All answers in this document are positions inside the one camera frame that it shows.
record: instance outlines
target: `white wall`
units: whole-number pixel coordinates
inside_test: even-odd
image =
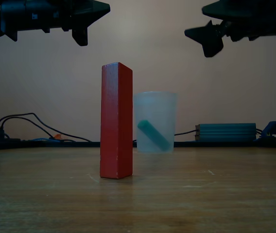
[[[87,47],[60,29],[19,32],[16,43],[0,38],[0,117],[36,112],[55,128],[99,141],[101,67],[122,62],[134,71],[134,93],[178,93],[177,132],[199,123],[256,122],[263,129],[276,120],[276,37],[225,38],[223,51],[207,59],[184,30],[207,24],[201,8],[213,0],[102,1],[111,13],[90,26]],[[21,120],[6,131],[45,137]]]

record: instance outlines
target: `black robotic claw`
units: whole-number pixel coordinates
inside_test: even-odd
[[[109,12],[109,4],[95,0],[0,0],[0,36],[17,41],[18,31],[62,28],[86,46],[87,28]]]
[[[203,7],[203,14],[222,19],[201,28],[185,30],[185,35],[203,46],[205,57],[213,57],[223,49],[223,36],[233,42],[248,37],[276,35],[276,0],[220,0]]]

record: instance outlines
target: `plastic cup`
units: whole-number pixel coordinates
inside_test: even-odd
[[[138,151],[173,151],[176,104],[175,93],[152,91],[134,95]]]

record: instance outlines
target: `table surface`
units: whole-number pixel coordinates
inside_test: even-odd
[[[99,177],[95,148],[0,150],[0,233],[276,233],[276,149],[134,150]]]

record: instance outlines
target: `wooden block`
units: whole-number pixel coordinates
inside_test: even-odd
[[[100,176],[133,174],[133,71],[122,63],[103,66]]]

